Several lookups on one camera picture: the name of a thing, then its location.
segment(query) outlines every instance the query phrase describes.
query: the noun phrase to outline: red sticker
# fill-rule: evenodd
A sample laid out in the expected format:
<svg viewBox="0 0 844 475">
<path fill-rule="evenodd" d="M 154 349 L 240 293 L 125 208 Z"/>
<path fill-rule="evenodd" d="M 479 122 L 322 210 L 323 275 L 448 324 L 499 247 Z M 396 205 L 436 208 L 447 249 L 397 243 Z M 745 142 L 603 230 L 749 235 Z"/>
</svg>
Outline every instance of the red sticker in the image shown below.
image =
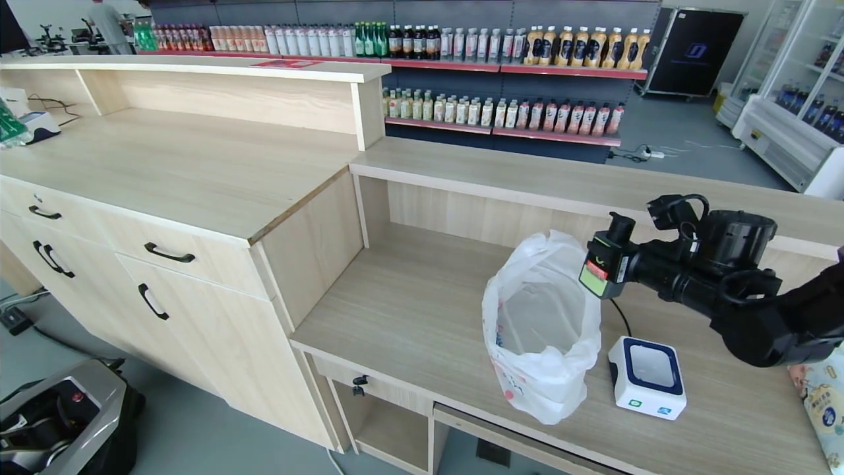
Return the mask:
<svg viewBox="0 0 844 475">
<path fill-rule="evenodd" d="M 586 268 L 589 269 L 589 271 L 592 272 L 596 277 L 599 277 L 605 281 L 607 280 L 607 276 L 609 276 L 606 270 L 601 269 L 600 267 L 598 267 L 597 264 L 595 264 L 591 260 L 586 261 Z"/>
</svg>

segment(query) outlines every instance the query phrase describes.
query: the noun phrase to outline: logo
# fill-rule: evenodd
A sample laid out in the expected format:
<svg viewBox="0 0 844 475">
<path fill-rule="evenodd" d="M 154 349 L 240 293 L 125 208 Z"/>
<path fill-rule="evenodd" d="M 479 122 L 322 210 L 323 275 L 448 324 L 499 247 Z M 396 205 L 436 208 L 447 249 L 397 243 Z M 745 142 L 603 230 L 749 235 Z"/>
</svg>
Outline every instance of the logo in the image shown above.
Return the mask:
<svg viewBox="0 0 844 475">
<path fill-rule="evenodd" d="M 692 43 L 686 50 L 685 56 L 690 59 L 701 59 L 706 53 L 706 45 L 703 43 Z"/>
</svg>

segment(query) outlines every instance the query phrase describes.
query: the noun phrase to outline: wall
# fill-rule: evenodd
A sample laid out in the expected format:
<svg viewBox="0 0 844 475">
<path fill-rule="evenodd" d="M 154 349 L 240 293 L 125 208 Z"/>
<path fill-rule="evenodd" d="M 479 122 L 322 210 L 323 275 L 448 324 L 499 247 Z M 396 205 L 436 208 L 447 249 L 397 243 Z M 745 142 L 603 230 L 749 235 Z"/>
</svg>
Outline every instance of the wall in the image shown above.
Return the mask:
<svg viewBox="0 0 844 475">
<path fill-rule="evenodd" d="M 739 75 L 744 58 L 753 46 L 753 40 L 767 18 L 768 8 L 774 0 L 663 0 L 663 7 L 696 7 L 746 12 L 741 30 L 727 55 L 718 82 L 733 82 Z"/>
<path fill-rule="evenodd" d="M 84 28 L 82 18 L 88 18 L 91 0 L 7 0 L 8 6 L 18 19 L 20 27 L 30 38 L 44 35 L 39 25 L 52 25 L 50 34 L 59 34 L 59 27 L 64 28 L 61 35 L 70 40 L 70 30 Z M 121 14 L 149 15 L 135 0 L 105 0 Z"/>
</svg>

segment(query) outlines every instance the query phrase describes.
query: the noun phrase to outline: floor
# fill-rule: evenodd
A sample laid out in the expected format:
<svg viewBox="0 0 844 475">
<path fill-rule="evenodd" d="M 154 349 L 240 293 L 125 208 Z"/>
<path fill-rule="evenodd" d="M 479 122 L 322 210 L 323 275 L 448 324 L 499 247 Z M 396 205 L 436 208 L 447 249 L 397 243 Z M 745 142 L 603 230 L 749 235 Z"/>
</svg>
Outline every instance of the floor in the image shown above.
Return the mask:
<svg viewBox="0 0 844 475">
<path fill-rule="evenodd" d="M 11 294 L 0 281 L 0 297 Z M 52 335 L 107 358 L 124 355 L 89 334 L 48 296 L 22 305 L 36 324 Z M 23 383 L 57 373 L 86 359 L 46 340 L 33 330 L 11 336 L 0 327 L 0 398 Z M 283 430 L 229 408 L 216 396 L 184 383 L 146 363 L 129 358 L 124 377 L 147 396 L 139 419 L 138 461 L 133 475 L 202 473 L 203 475 L 334 475 L 326 451 Z M 511 467 L 474 456 L 477 439 L 453 429 L 440 464 L 440 475 L 563 475 L 516 454 Z M 406 472 L 366 454 L 334 454 L 346 475 L 404 475 Z"/>
<path fill-rule="evenodd" d="M 631 94 L 621 126 L 621 149 L 648 144 L 665 153 L 642 163 L 616 156 L 609 165 L 712 178 L 765 188 L 793 188 L 715 119 L 712 100 Z"/>
</svg>

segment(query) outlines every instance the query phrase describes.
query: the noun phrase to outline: plastic bag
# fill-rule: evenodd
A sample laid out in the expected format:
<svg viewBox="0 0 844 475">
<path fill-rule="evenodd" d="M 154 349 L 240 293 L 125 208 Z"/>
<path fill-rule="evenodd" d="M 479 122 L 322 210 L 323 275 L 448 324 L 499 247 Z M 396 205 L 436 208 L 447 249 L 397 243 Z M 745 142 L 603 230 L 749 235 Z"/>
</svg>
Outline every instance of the plastic bag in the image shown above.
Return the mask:
<svg viewBox="0 0 844 475">
<path fill-rule="evenodd" d="M 528 237 L 486 285 L 484 343 L 518 410 L 556 424 L 586 399 L 601 349 L 601 305 L 578 281 L 586 252 L 572 236 Z"/>
</svg>

